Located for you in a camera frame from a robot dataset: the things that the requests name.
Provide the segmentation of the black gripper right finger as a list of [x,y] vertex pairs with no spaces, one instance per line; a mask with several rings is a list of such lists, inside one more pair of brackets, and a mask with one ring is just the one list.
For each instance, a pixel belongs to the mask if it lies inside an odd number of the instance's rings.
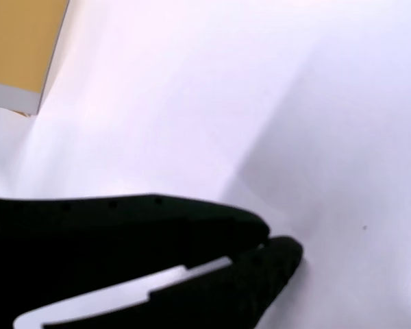
[[152,291],[147,302],[47,328],[255,328],[297,270],[302,245],[272,238],[231,265]]

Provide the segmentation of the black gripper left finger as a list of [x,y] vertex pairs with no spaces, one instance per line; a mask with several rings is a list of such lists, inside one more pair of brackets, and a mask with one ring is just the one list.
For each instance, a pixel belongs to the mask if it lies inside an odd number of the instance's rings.
[[0,328],[23,313],[265,242],[256,214],[167,195],[0,199]]

